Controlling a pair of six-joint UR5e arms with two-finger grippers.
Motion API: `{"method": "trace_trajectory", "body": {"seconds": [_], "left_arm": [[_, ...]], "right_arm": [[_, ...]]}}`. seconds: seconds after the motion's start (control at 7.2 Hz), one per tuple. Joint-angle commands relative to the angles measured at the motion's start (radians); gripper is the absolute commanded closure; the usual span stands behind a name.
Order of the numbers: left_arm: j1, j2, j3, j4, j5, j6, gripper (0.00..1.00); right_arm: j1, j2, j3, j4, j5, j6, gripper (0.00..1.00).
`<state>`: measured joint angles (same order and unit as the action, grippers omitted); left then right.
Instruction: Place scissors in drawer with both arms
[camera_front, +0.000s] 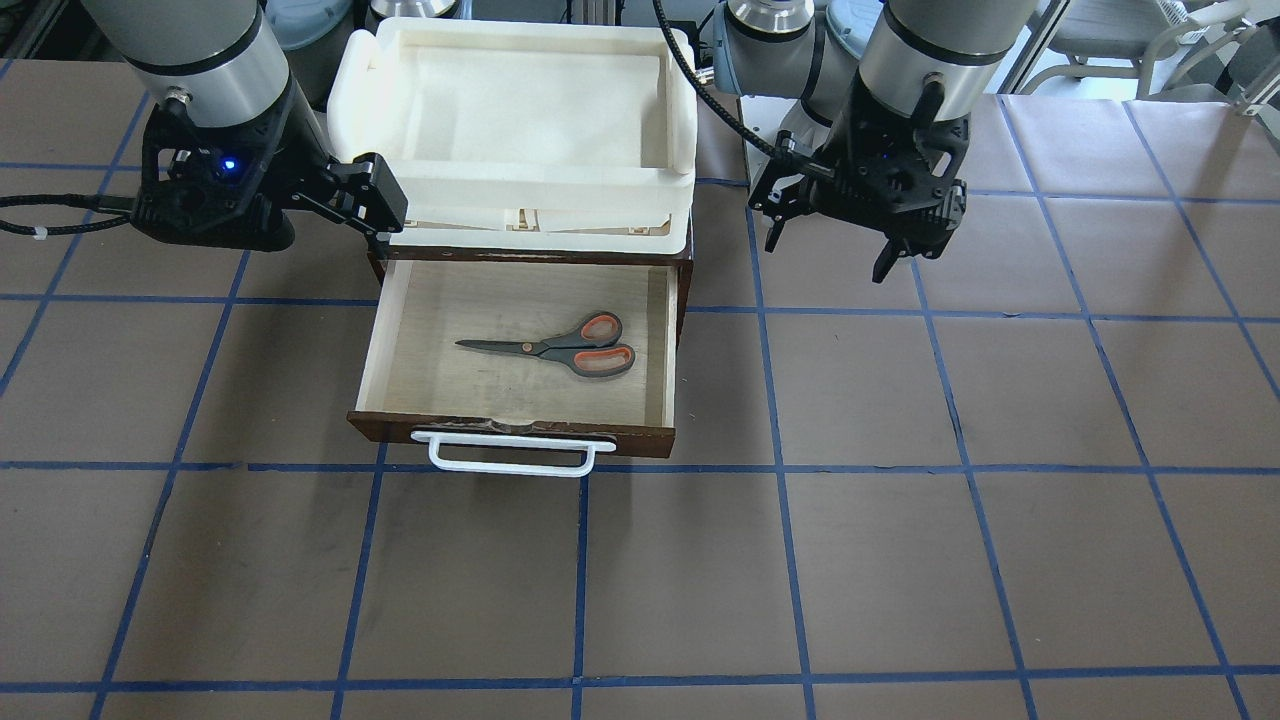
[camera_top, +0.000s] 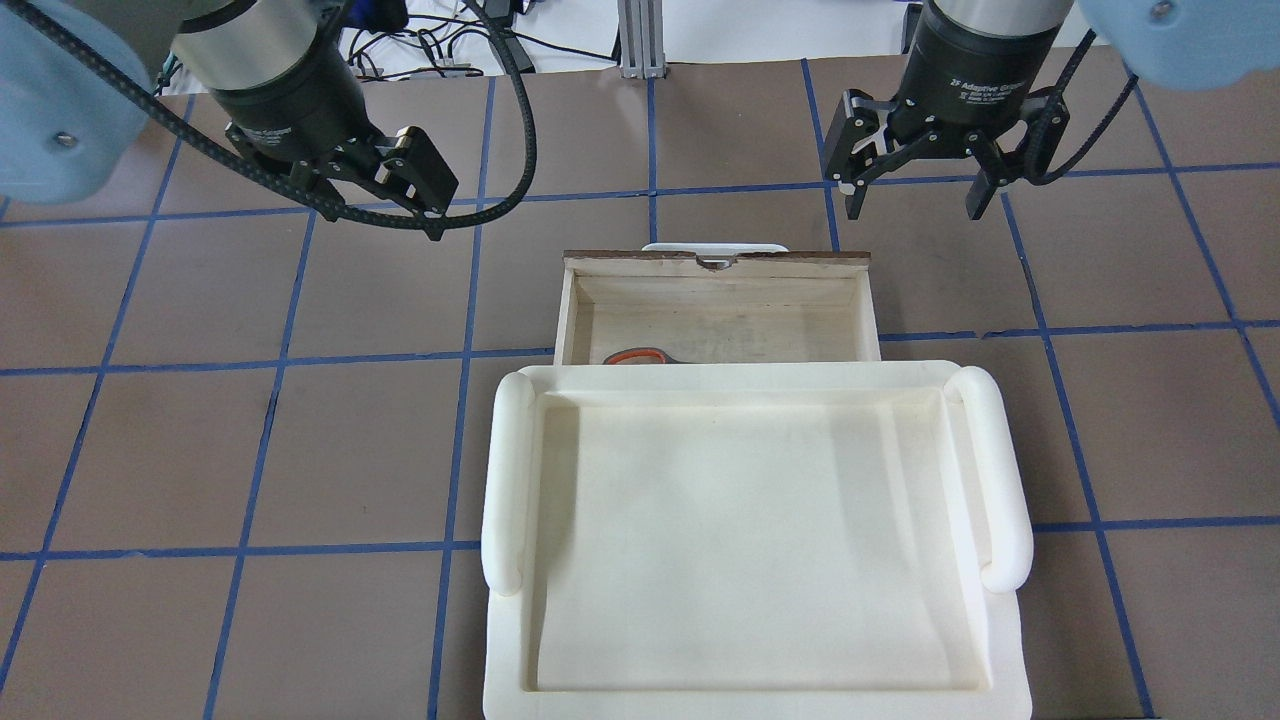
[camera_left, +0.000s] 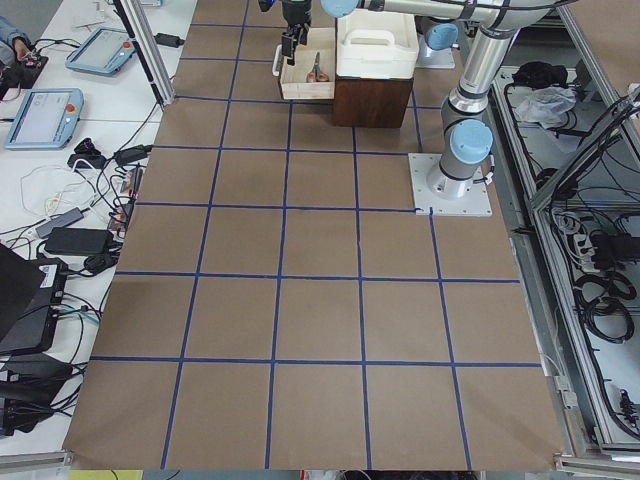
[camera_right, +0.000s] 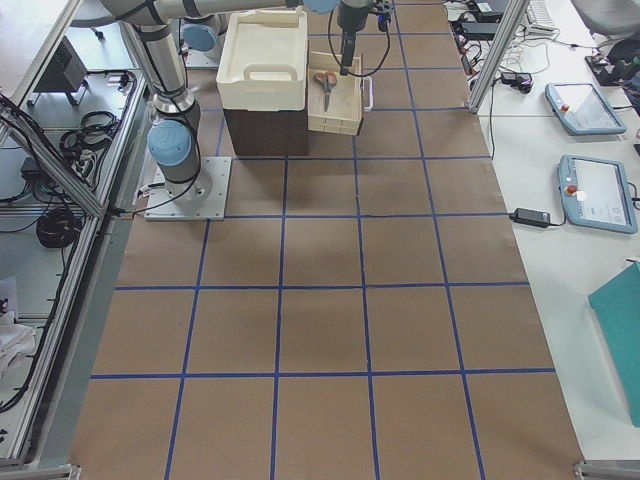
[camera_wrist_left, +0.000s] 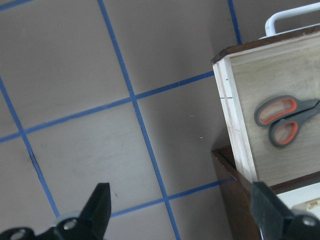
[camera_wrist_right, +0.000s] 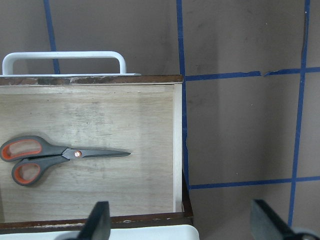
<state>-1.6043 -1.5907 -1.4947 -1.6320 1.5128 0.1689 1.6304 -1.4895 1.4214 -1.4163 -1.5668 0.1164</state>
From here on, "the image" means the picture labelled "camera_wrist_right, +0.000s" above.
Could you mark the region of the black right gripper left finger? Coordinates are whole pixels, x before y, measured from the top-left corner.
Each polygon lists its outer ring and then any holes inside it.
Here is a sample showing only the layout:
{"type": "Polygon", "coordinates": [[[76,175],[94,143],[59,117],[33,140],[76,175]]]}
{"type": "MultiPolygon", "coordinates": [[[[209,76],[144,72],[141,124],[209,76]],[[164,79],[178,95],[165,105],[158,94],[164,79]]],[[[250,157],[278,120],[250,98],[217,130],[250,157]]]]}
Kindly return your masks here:
{"type": "Polygon", "coordinates": [[[111,236],[111,217],[108,201],[98,201],[77,235],[65,233],[57,240],[108,240],[111,236]]]}

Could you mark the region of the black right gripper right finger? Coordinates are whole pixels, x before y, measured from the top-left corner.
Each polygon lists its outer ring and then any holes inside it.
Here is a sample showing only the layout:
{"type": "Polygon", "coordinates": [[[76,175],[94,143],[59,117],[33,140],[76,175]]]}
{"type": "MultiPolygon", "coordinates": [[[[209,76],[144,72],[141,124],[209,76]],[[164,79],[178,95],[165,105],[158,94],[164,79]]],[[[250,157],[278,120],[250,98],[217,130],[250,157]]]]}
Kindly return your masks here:
{"type": "Polygon", "coordinates": [[[250,209],[250,232],[255,240],[318,240],[310,231],[290,228],[262,199],[253,199],[250,209]]]}

